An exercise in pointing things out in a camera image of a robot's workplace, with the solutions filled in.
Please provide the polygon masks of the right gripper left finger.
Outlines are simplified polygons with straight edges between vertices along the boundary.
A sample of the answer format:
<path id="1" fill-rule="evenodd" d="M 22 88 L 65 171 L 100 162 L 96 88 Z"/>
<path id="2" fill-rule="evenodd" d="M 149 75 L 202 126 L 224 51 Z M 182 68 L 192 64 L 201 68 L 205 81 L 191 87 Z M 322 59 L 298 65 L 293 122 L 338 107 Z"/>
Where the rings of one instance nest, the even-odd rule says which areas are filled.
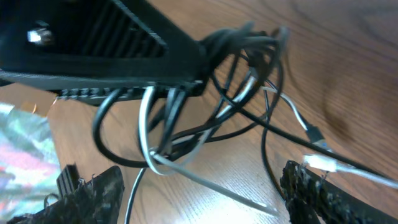
<path id="1" fill-rule="evenodd" d="M 117 224 L 123 194 L 121 169 L 112 166 L 41 211 L 14 216 L 6 223 Z"/>

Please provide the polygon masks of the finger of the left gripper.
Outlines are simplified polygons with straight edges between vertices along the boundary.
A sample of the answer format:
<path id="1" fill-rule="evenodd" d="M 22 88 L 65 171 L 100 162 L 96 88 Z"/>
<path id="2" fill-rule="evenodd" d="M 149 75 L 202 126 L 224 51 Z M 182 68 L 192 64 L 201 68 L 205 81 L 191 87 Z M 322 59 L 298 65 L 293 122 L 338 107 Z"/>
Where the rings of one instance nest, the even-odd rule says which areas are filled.
<path id="1" fill-rule="evenodd" d="M 1 2 L 1 80 L 41 90 L 193 85 L 205 50 L 147 1 Z"/>
<path id="2" fill-rule="evenodd" d="M 171 89 L 177 89 L 187 92 L 187 96 L 200 96 L 205 89 L 204 81 L 195 81 L 193 83 L 184 83 L 177 85 L 163 85 L 161 83 L 150 83 L 155 86 L 155 96 L 158 98 L 166 98 Z M 121 87 L 121 95 L 117 101 L 134 101 L 141 100 L 146 90 L 146 86 Z M 75 100 L 91 106 L 99 106 L 110 96 L 114 90 L 119 88 L 70 88 L 57 90 L 57 100 Z"/>

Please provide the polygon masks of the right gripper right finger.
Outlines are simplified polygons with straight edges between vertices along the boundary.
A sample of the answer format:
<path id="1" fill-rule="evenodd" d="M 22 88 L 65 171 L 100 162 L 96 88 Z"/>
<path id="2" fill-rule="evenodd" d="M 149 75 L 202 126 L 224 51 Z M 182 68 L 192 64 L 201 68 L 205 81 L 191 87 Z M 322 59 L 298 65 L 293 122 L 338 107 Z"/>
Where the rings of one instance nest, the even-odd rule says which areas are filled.
<path id="1" fill-rule="evenodd" d="M 291 223 L 397 224 L 397 219 L 364 203 L 295 161 L 280 178 Z"/>

